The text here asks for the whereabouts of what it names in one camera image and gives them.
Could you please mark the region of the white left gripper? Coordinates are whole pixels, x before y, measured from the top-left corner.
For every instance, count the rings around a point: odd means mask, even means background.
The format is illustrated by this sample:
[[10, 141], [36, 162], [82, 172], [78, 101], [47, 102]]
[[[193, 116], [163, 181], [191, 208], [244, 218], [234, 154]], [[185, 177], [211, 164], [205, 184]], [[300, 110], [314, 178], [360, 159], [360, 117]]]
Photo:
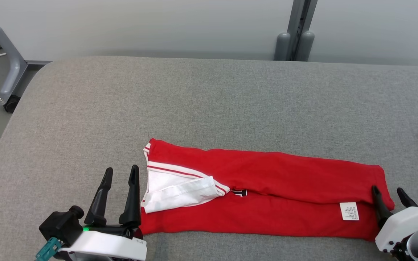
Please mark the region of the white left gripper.
[[74, 224], [67, 234], [74, 240], [59, 249], [63, 261], [144, 261], [147, 243], [139, 228], [141, 224], [141, 198], [139, 167], [133, 165], [129, 176], [126, 206], [119, 224], [106, 226], [104, 216], [108, 192], [111, 189], [113, 168], [108, 167], [87, 212], [84, 224]]

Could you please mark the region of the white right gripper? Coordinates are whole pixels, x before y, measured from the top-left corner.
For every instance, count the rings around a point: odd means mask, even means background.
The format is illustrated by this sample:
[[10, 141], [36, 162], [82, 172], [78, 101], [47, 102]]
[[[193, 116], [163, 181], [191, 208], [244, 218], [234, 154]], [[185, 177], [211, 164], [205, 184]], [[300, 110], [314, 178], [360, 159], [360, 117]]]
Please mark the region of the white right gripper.
[[418, 205], [402, 188], [397, 188], [397, 194], [407, 209], [393, 214], [378, 187], [372, 185], [377, 225], [381, 229], [375, 243], [379, 251], [397, 260], [418, 260]]

